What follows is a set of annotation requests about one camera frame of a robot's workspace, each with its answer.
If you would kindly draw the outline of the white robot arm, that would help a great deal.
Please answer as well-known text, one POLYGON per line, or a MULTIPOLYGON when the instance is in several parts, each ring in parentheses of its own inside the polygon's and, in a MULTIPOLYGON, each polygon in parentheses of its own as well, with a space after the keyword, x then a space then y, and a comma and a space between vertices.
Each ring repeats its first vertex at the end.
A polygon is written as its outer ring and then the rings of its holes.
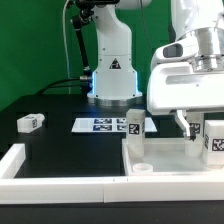
MULTIPOLYGON (((94 22, 98 39, 98 66, 92 72, 92 102, 126 103, 141 94, 132 67, 132 37, 119 21, 117 9, 145 7, 152 0, 74 0, 80 9, 72 18, 80 30, 94 22)), ((173 114, 188 139, 196 130, 187 121, 191 112, 224 109, 224 94, 208 87, 224 84, 223 0, 171 0, 174 41, 158 48, 151 60, 147 110, 153 115, 173 114)))

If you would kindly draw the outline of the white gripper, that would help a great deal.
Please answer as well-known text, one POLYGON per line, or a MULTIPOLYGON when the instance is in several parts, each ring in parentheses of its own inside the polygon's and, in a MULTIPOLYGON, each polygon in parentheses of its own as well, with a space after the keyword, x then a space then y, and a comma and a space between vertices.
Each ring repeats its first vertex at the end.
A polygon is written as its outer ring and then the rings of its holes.
POLYGON ((187 112, 224 111, 224 72, 194 73, 187 62, 157 65, 147 87, 147 109, 152 115, 175 113, 187 140, 196 139, 187 112))

